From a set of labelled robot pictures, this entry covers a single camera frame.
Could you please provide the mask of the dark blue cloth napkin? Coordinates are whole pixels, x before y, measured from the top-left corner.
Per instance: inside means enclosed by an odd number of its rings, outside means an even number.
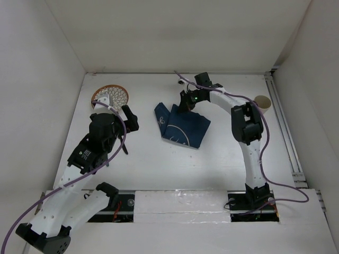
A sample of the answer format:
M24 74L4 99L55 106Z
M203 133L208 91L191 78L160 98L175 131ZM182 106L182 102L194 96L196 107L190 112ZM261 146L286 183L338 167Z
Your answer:
M171 110L168 110L162 102L155 107L162 138L191 148L200 148L211 121L198 113L179 113L178 109L173 104Z

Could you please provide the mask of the aluminium rail right side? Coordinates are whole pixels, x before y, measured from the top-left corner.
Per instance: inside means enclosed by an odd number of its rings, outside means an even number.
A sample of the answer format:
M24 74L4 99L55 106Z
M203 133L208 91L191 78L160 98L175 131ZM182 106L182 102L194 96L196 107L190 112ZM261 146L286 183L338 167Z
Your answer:
M266 86L268 92L270 94L270 98L272 101L272 107L274 108L276 118L278 120L278 124L280 127L280 131L283 136L284 144L289 156L292 177L295 183L295 186L298 189L307 189L309 188L306 178L304 176L304 172L302 170L302 166L299 161L299 157L286 121L286 117L284 115L284 111L278 96L277 89L275 87L275 83L273 80L273 76L270 72L266 72L264 74L264 79L266 82Z

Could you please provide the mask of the black table knife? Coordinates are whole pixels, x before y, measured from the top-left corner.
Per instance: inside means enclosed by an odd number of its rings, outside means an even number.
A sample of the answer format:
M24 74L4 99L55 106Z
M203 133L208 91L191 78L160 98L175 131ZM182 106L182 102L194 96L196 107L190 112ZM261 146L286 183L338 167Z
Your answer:
M128 152L128 149L127 149L127 147L126 147L126 145L125 145L126 136L125 136L124 134L119 135L119 140L120 140L121 148L122 148L123 152L124 152L126 155L128 155L129 152Z

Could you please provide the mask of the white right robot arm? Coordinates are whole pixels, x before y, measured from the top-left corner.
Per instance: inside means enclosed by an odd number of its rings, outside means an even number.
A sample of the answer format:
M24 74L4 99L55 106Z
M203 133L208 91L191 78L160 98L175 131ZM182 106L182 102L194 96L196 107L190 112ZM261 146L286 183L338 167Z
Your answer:
M208 101L230 114L231 132L242 150L246 179L244 193L228 194L226 209L246 213L258 209L273 198L261 170L261 138L264 126L260 110L249 99L232 95L220 84L212 83L206 72L194 78L195 83L192 83L180 77L180 83L194 85L197 89L186 88L180 92L178 112L189 112L198 102Z

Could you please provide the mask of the floral plate with orange rim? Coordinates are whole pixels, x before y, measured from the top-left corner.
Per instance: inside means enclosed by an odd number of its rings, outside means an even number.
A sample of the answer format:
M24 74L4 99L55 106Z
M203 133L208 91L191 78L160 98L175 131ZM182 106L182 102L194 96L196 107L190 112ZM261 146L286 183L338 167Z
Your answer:
M109 104L115 111L121 111L122 106L128 104L129 94L127 90L119 85L106 85L99 88L91 98L91 101L98 101L100 98L109 98Z

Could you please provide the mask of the beige paper cup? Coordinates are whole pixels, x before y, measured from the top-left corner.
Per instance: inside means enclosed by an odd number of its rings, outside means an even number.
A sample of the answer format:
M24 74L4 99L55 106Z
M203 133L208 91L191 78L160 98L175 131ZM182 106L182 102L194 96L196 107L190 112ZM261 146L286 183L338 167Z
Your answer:
M262 114L265 114L272 106L271 99L264 95L256 96L254 102L257 104Z

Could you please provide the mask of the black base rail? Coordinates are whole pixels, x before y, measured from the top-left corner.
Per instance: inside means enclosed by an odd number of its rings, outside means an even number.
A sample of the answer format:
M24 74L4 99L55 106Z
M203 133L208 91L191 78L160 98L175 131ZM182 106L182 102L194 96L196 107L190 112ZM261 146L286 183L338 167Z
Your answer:
M90 218L92 223L230 223L278 222L274 206L253 214L231 211L226 191L158 190L120 193L115 207Z

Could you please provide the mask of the white foam block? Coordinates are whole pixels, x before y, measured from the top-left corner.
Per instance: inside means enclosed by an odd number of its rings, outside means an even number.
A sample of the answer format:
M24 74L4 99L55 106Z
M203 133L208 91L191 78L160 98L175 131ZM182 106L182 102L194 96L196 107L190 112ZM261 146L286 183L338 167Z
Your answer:
M215 190L137 191L135 223L229 223L227 193Z

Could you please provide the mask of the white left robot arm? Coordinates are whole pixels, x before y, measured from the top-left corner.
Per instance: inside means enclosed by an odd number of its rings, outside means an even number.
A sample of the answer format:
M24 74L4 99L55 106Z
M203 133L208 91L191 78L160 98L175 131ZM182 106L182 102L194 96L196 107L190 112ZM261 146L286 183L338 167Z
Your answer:
M126 120L112 107L100 104L107 113L93 113L89 131L73 150L57 188L38 201L40 211L28 223L20 223L15 233L42 253L64 253L71 235L97 212L112 210L118 204L119 191L103 182L79 205L78 195L96 172L109 164L116 140L125 148L127 133L139 129L138 118L129 106L122 106Z

